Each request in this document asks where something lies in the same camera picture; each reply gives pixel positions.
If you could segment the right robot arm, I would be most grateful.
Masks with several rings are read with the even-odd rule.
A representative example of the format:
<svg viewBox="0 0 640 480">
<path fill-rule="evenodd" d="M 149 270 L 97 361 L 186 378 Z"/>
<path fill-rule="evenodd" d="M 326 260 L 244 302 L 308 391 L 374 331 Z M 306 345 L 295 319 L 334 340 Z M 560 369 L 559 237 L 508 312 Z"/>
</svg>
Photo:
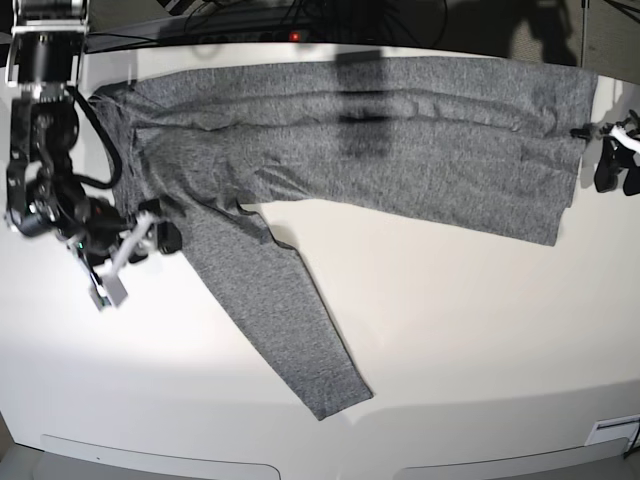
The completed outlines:
<svg viewBox="0 0 640 480">
<path fill-rule="evenodd" d="M 65 242 L 94 286 L 105 287 L 128 263 L 152 251 L 182 248 L 177 227 L 158 201 L 122 215 L 92 187 L 110 190 L 123 173 L 114 142 L 78 90 L 89 34 L 86 1 L 16 1 L 5 83 L 20 90 L 11 105 L 6 218 L 27 238 L 54 233 Z M 75 172 L 70 152 L 83 113 L 105 147 L 113 169 L 100 181 Z"/>
</svg>

